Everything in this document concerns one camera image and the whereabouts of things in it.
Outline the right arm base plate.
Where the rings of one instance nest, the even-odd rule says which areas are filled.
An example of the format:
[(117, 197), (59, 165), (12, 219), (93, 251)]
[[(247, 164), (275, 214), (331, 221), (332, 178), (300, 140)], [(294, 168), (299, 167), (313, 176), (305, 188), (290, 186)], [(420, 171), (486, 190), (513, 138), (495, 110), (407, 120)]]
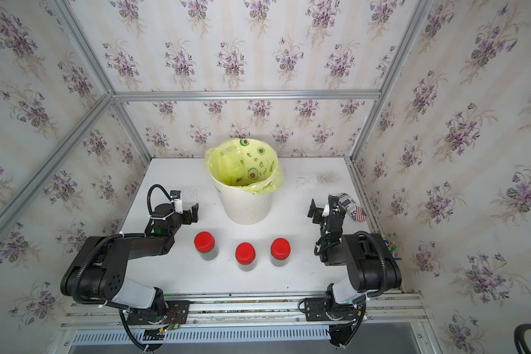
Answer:
[(299, 303), (298, 309), (305, 315), (307, 322), (350, 322), (359, 313), (359, 309), (353, 305), (338, 305), (320, 297), (305, 298)]

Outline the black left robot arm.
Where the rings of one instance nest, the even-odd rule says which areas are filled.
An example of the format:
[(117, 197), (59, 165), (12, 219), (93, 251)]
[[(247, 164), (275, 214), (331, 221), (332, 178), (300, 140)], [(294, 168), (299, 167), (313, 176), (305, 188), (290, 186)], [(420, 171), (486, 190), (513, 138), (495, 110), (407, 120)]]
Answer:
[(199, 205), (182, 206), (179, 190), (154, 184), (146, 196), (149, 219), (143, 232), (88, 237), (60, 282), (60, 291), (81, 305), (119, 311), (146, 311), (156, 318), (168, 313), (163, 290), (126, 276), (130, 260), (166, 255), (184, 225), (199, 221)]

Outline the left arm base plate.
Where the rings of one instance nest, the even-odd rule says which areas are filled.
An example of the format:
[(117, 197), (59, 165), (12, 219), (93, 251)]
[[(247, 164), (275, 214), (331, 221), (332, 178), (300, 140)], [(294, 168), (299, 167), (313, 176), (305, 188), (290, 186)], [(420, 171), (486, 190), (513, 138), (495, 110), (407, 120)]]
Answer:
[(187, 322), (191, 302), (188, 300), (166, 300), (166, 312), (158, 315), (151, 310), (137, 310), (128, 314), (127, 323), (130, 326), (155, 325), (177, 328)]

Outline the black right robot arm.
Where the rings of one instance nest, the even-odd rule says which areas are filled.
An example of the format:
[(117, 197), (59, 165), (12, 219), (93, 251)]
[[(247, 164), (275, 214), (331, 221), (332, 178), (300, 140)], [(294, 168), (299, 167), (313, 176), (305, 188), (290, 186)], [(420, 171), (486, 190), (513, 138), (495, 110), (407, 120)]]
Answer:
[(324, 207), (311, 202), (308, 218), (319, 225), (319, 239), (314, 254), (326, 266), (345, 266), (347, 275), (327, 287), (326, 311), (341, 311), (359, 307), (367, 300), (381, 296), (386, 291), (402, 285), (402, 274), (384, 236), (378, 233), (344, 232), (344, 221), (361, 223), (367, 213), (348, 194), (329, 195)]

